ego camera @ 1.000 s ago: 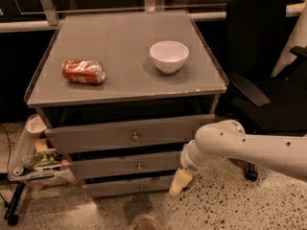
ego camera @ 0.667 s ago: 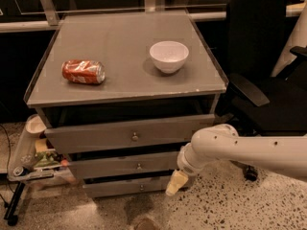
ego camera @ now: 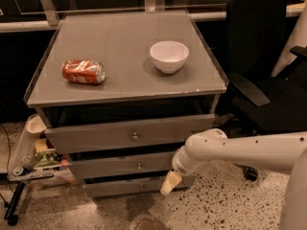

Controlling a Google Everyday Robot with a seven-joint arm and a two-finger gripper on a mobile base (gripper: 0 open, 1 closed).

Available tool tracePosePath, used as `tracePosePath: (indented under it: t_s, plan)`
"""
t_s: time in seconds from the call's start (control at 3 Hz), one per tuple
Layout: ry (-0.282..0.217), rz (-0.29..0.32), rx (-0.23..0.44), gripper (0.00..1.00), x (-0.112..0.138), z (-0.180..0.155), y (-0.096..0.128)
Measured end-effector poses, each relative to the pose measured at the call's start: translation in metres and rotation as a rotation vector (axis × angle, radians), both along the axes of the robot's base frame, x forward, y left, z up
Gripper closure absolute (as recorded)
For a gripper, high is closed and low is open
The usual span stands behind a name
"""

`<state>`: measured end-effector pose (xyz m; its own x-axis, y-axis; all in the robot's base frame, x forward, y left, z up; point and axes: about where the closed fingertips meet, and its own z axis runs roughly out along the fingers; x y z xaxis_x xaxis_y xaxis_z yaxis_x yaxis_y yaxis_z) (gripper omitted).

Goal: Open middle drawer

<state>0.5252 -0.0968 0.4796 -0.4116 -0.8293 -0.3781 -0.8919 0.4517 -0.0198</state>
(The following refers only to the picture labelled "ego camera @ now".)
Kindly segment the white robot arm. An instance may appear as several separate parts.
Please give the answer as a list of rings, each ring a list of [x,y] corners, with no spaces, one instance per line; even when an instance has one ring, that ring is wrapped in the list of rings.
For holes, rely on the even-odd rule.
[[[306,130],[244,138],[227,138],[217,128],[196,133],[175,154],[174,168],[161,193],[167,195],[184,176],[215,160],[287,174],[290,179],[278,230],[307,230]]]

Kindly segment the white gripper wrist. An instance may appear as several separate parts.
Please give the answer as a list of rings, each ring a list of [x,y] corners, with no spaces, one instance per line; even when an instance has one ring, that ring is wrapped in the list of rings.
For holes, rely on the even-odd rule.
[[[173,156],[172,166],[174,171],[169,171],[162,183],[160,192],[163,195],[168,195],[182,180],[182,176],[188,176],[194,173],[201,165],[189,157],[186,153],[185,146],[178,149]]]

